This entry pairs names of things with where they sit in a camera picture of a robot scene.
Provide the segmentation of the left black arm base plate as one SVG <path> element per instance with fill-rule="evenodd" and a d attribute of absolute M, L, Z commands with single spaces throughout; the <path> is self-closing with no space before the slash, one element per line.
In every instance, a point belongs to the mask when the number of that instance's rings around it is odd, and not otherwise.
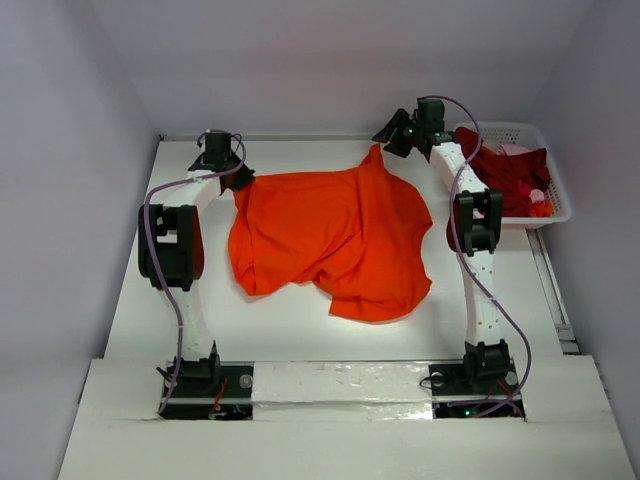
<path fill-rule="evenodd" d="M 215 379 L 206 374 L 180 374 L 160 417 L 166 420 L 251 420 L 253 376 L 253 363 L 223 363 Z"/>

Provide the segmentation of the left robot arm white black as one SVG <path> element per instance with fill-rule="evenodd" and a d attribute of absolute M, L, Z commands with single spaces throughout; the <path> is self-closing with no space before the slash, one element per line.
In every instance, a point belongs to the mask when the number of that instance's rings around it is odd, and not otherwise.
<path fill-rule="evenodd" d="M 208 129 L 196 140 L 199 154 L 186 176 L 152 188 L 138 220 L 138 269 L 163 294 L 177 320 L 177 352 L 160 369 L 171 387 L 189 384 L 209 395 L 221 383 L 214 336 L 204 319 L 198 281 L 205 267 L 200 214 L 226 191 L 254 181 L 239 133 Z"/>

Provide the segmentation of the orange t shirt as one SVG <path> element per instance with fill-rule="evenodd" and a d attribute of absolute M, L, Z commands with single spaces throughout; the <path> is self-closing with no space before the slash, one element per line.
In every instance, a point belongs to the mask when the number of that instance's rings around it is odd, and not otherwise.
<path fill-rule="evenodd" d="M 259 176 L 234 201 L 229 258 L 249 296 L 312 283 L 331 315 L 374 323 L 412 313 L 431 289 L 422 258 L 431 214 L 379 145 L 347 170 Z"/>

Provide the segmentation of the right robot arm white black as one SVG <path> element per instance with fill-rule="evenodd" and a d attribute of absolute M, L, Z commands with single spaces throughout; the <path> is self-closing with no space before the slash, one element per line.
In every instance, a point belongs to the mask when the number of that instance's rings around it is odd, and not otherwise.
<path fill-rule="evenodd" d="M 466 154 L 457 134 L 446 129 L 446 101 L 436 95 L 419 98 L 412 113 L 397 110 L 373 140 L 402 158 L 418 150 L 450 193 L 446 234 L 463 279 L 466 338 L 461 360 L 429 367 L 428 388 L 441 396 L 485 395 L 495 382 L 505 379 L 511 368 L 500 311 L 491 292 L 503 196 L 489 188 L 470 166 L 482 140 L 477 138 L 476 146 Z"/>

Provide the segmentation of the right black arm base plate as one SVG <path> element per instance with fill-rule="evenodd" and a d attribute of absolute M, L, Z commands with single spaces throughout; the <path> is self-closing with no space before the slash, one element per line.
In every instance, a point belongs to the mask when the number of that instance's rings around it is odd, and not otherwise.
<path fill-rule="evenodd" d="M 473 386 L 461 364 L 435 363 L 419 386 L 431 395 L 435 419 L 526 417 L 521 395 L 514 394 L 519 386 L 514 365 L 496 379 Z"/>

